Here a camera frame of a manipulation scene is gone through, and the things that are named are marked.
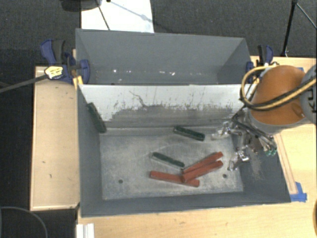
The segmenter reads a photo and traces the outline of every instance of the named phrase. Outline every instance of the black cable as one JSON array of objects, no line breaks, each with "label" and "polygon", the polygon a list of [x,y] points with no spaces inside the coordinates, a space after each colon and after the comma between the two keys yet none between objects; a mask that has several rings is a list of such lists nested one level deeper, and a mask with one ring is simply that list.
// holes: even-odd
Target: black cable
[{"label": "black cable", "polygon": [[48,230],[45,226],[45,223],[43,222],[43,220],[38,216],[36,215],[35,213],[29,211],[29,210],[26,210],[26,209],[23,209],[23,208],[19,208],[19,207],[14,207],[14,206],[4,206],[4,207],[1,207],[0,206],[0,238],[1,238],[1,235],[2,235],[2,215],[1,215],[1,210],[15,210],[15,211],[21,211],[21,212],[25,212],[25,213],[28,213],[30,214],[31,216],[33,216],[35,219],[37,219],[40,224],[42,225],[43,229],[44,229],[44,232],[45,232],[45,238],[48,238],[49,235],[48,235]]},{"label": "black cable", "polygon": [[99,11],[100,11],[100,13],[101,13],[101,16],[102,16],[102,17],[103,17],[103,19],[104,19],[104,22],[105,22],[105,24],[106,24],[107,29],[108,29],[108,30],[110,30],[109,25],[108,25],[108,23],[107,23],[107,21],[106,21],[106,18],[105,18],[105,16],[104,16],[103,11],[102,11],[102,10],[101,10],[101,8],[100,8],[99,3],[97,2],[97,0],[95,0],[95,2],[96,2],[96,5],[97,5],[97,6],[98,6],[98,8],[99,8]]},{"label": "black cable", "polygon": [[305,15],[305,17],[309,20],[309,22],[315,27],[315,29],[317,30],[317,26],[315,25],[315,23],[313,22],[313,20],[308,16],[308,14],[304,11],[304,9],[298,4],[296,3],[296,6],[298,7],[298,9],[300,9],[302,11],[302,13]]},{"label": "black cable", "polygon": [[10,85],[10,86],[7,86],[7,87],[4,87],[2,89],[0,89],[0,93],[4,93],[6,91],[9,91],[9,90],[13,90],[15,88],[19,88],[21,86],[25,86],[25,85],[29,85],[29,84],[34,84],[38,81],[41,81],[41,80],[44,80],[44,79],[47,79],[47,75],[42,75],[42,76],[39,76],[39,77],[36,77],[36,78],[32,78],[32,79],[29,79],[29,80],[26,80],[26,81],[23,81],[21,83],[17,83],[17,84],[14,84],[14,85]]}]

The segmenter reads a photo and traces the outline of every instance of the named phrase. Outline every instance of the blue tape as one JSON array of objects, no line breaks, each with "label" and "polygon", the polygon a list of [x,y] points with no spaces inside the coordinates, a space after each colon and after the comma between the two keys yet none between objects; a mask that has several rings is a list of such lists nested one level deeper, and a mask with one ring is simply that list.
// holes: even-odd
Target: blue tape
[{"label": "blue tape", "polygon": [[297,187],[297,194],[290,195],[292,202],[306,202],[307,201],[307,193],[303,193],[302,186],[299,182],[295,182]]}]

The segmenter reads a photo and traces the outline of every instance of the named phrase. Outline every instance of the wooden table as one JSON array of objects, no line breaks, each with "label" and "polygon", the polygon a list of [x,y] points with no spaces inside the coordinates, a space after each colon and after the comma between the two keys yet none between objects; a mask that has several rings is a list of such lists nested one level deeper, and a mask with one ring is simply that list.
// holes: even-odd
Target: wooden table
[{"label": "wooden table", "polygon": [[[316,64],[316,59],[274,60],[305,70]],[[37,67],[37,76],[43,69]],[[63,82],[47,81],[35,86],[30,202],[33,211],[75,208],[80,201],[75,90]],[[287,129],[281,137],[292,172],[286,169],[308,194],[306,203],[97,218],[79,216],[78,222],[94,223],[96,238],[315,237],[316,127],[308,124]]]}]

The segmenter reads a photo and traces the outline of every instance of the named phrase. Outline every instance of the white paper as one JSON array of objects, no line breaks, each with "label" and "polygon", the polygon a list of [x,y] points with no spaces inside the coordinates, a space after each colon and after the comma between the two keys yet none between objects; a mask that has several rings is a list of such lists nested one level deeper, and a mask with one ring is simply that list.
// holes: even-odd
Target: white paper
[{"label": "white paper", "polygon": [[81,28],[154,33],[150,0],[102,0],[100,9],[82,8]]}]

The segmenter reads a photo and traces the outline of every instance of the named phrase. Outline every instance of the cable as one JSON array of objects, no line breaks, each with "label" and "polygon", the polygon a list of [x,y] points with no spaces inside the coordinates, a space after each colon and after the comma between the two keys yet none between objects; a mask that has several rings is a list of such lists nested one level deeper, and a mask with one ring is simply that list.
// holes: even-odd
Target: cable
[{"label": "cable", "polygon": [[261,67],[254,68],[248,71],[242,79],[241,91],[240,91],[241,101],[246,105],[246,107],[250,109],[257,110],[257,111],[267,111],[267,110],[280,107],[290,102],[292,99],[298,97],[303,92],[309,90],[314,84],[316,84],[316,76],[315,76],[307,80],[306,82],[302,83],[298,88],[295,88],[292,91],[287,92],[286,94],[280,95],[264,103],[253,104],[246,97],[246,94],[244,91],[245,83],[251,74],[255,73],[256,71],[263,71],[266,68],[272,68],[272,66],[261,66]]},{"label": "cable", "polygon": [[26,81],[23,81],[21,83],[17,83],[17,84],[14,84],[14,85],[10,85],[10,86],[7,86],[7,87],[4,87],[2,89],[0,89],[0,93],[4,93],[6,91],[9,91],[9,90],[13,90],[15,88],[19,88],[21,86],[25,86],[25,85],[29,85],[29,84],[33,84],[33,83],[36,83],[38,81],[41,81],[41,80],[44,80],[44,79],[47,79],[47,75],[42,75],[42,76],[39,76],[39,77],[36,77],[36,78],[32,78],[32,79],[29,79],[29,80],[26,80]]},{"label": "cable", "polygon": [[2,215],[1,215],[1,210],[16,210],[16,211],[21,211],[21,212],[25,212],[25,213],[28,213],[30,214],[31,216],[33,216],[34,218],[36,218],[42,225],[43,229],[44,229],[44,232],[45,232],[45,238],[48,238],[49,235],[48,235],[48,230],[45,226],[45,223],[43,222],[43,220],[38,216],[36,215],[35,213],[29,211],[29,210],[26,210],[26,209],[23,209],[23,208],[19,208],[19,207],[14,207],[14,206],[4,206],[4,207],[1,207],[0,206],[0,238],[1,238],[1,234],[2,234]]},{"label": "cable", "polygon": [[97,5],[98,8],[99,8],[99,11],[100,11],[100,13],[101,13],[101,16],[102,16],[103,19],[104,19],[104,22],[105,22],[105,24],[106,24],[107,29],[110,30],[109,25],[108,25],[108,23],[107,23],[107,21],[106,21],[106,18],[105,18],[105,16],[104,16],[104,13],[103,13],[103,11],[102,11],[101,8],[100,8],[100,5],[98,4],[97,0],[95,0],[95,2],[96,2],[96,5]]},{"label": "cable", "polygon": [[304,9],[298,4],[296,3],[296,6],[298,7],[298,9],[300,9],[302,11],[302,13],[305,15],[305,17],[309,20],[309,22],[315,27],[315,29],[317,30],[317,26],[315,25],[315,23],[313,22],[313,20],[308,16],[308,14],[304,11]]}]

